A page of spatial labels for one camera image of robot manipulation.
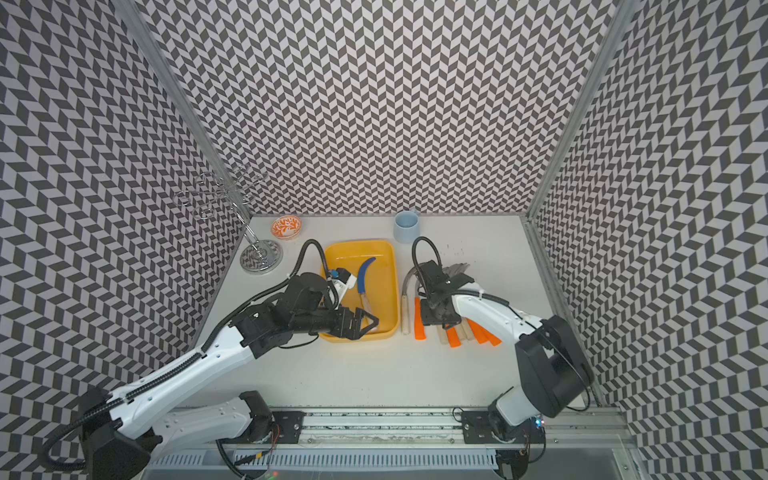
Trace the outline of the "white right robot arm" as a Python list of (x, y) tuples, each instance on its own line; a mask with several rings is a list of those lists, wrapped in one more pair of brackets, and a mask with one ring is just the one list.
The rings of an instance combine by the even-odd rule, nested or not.
[(420, 299), (424, 325), (448, 330), (469, 320), (514, 348), (519, 382), (488, 407), (495, 438), (519, 442), (532, 419), (554, 418), (589, 391), (595, 376), (565, 319), (526, 314), (487, 293), (470, 276), (448, 275), (436, 261), (417, 263), (414, 270), (424, 292)]

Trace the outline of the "yellow plastic storage tray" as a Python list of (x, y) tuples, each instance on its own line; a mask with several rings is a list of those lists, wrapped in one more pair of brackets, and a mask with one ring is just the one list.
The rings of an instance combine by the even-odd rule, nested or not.
[(338, 242), (325, 249), (328, 265), (344, 268), (357, 277), (356, 286), (345, 294), (342, 305), (355, 312), (360, 308), (378, 320), (363, 341), (385, 340), (400, 326), (400, 289), (395, 250), (386, 240)]

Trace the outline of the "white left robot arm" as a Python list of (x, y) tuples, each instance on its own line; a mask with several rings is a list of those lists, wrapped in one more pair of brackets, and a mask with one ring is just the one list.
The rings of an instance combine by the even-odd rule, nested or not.
[(49, 471), (84, 471), (93, 479), (131, 479), (180, 441), (265, 435), (260, 398), (243, 394), (220, 406), (197, 408), (174, 424), (169, 414), (225, 374), (287, 344), (296, 333), (356, 341), (379, 325), (372, 313), (341, 301), (355, 285), (347, 271), (294, 275), (230, 312), (200, 347), (112, 392), (93, 388), (77, 419), (44, 441), (37, 460)]

